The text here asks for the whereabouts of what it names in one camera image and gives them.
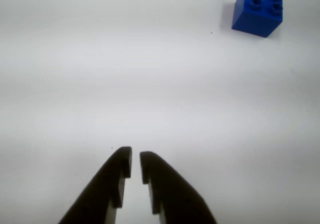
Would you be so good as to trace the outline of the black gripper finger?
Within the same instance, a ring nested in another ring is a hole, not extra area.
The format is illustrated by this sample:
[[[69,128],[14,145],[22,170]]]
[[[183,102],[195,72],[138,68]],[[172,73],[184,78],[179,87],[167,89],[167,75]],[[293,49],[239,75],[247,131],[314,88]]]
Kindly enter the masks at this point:
[[[114,224],[131,177],[132,148],[117,149],[72,204],[61,224]]]
[[[164,159],[141,152],[142,183],[148,185],[151,210],[161,224],[215,224],[200,194]]]

